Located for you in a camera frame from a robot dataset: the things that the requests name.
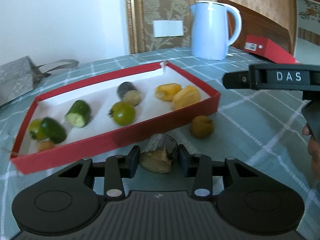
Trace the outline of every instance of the table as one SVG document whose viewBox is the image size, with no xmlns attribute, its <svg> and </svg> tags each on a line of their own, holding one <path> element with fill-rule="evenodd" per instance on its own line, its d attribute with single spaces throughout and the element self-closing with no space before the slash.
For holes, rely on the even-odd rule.
<svg viewBox="0 0 320 240">
<path fill-rule="evenodd" d="M 12 200 L 24 188 L 65 167 L 57 167 L 29 175 L 16 171 L 9 162 L 9 151 L 22 120 L 34 97 L 95 75 L 139 64 L 169 60 L 221 92 L 218 112 L 210 116 L 215 125 L 214 134 L 205 140 L 190 136 L 188 125 L 168 132 L 178 143 L 183 143 L 191 154 L 203 153 L 213 160 L 223 161 L 234 156 L 257 170 L 297 191 L 305 202 L 305 214 L 298 232 L 307 240 L 320 239 L 320 193 L 317 181 L 312 178 L 307 152 L 308 137 L 301 135 L 305 119 L 299 91 L 226 90 L 221 77 L 226 72 L 247 70 L 248 65 L 264 63 L 233 47 L 225 60 L 212 61 L 195 58 L 188 48 L 160 49 L 80 65 L 50 76 L 38 87 L 0 107 L 0 192 L 2 198 L 1 240 L 18 232 L 11 213 Z M 143 147 L 146 142 L 136 143 Z M 116 154 L 128 154 L 132 145 L 93 157 L 94 162 L 104 161 Z M 194 178 L 184 178 L 179 169 L 166 175 L 153 174 L 138 167 L 133 179 L 123 179 L 126 193 L 132 190 L 191 190 Z M 97 178 L 94 190 L 101 194 L 103 179 Z M 213 177 L 213 192 L 223 190 L 222 179 Z"/>
</svg>

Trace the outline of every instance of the person's hand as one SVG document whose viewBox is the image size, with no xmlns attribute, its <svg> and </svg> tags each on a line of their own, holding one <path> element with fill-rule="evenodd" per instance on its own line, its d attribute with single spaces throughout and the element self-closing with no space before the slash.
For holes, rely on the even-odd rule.
<svg viewBox="0 0 320 240">
<path fill-rule="evenodd" d="M 311 155 L 311 169 L 315 178 L 320 179 L 320 144 L 316 142 L 308 124 L 302 129 L 302 135 L 311 135 L 308 143 L 308 153 Z"/>
</svg>

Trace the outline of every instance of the green tomato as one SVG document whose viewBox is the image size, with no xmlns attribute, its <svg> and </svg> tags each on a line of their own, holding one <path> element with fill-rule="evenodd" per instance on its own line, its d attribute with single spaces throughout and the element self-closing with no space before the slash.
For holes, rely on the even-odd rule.
<svg viewBox="0 0 320 240">
<path fill-rule="evenodd" d="M 116 124 L 126 126 L 134 122 L 136 111 L 130 103 L 120 101 L 112 106 L 109 115 Z"/>
<path fill-rule="evenodd" d="M 41 127 L 40 119 L 35 119 L 29 123 L 28 132 L 33 140 L 42 141 L 47 138 Z"/>
</svg>

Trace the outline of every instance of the das logo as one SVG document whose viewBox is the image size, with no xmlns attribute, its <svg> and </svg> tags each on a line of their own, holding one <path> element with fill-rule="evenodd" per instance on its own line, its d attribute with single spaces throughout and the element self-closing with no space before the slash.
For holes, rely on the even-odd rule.
<svg viewBox="0 0 320 240">
<path fill-rule="evenodd" d="M 269 84 L 310 85 L 310 73 L 303 70 L 267 70 Z"/>
<path fill-rule="evenodd" d="M 297 71 L 295 73 L 294 78 L 296 79 L 297 82 L 300 82 L 301 81 L 301 73 L 299 71 Z M 278 81 L 282 81 L 283 80 L 283 74 L 282 74 L 281 71 L 277 71 L 277 80 Z M 293 81 L 292 76 L 291 76 L 289 71 L 287 73 L 287 78 L 285 80 L 286 81 Z"/>
</svg>

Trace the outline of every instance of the black device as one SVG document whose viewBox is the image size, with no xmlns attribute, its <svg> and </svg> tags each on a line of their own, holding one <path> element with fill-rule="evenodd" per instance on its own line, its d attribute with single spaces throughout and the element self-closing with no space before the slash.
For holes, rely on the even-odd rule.
<svg viewBox="0 0 320 240">
<path fill-rule="evenodd" d="M 223 162 L 190 155 L 178 146 L 187 191 L 131 191 L 139 146 L 105 162 L 76 163 L 21 191 L 12 214 L 21 232 L 12 240 L 302 240 L 295 230 L 304 213 L 298 193 L 234 157 Z M 223 176 L 224 190 L 212 193 L 212 176 Z M 104 177 L 104 195 L 92 189 Z"/>
<path fill-rule="evenodd" d="M 310 100 L 301 110 L 315 140 L 320 143 L 320 66 L 303 64 L 257 64 L 249 71 L 226 73 L 226 89 L 299 90 Z"/>
</svg>

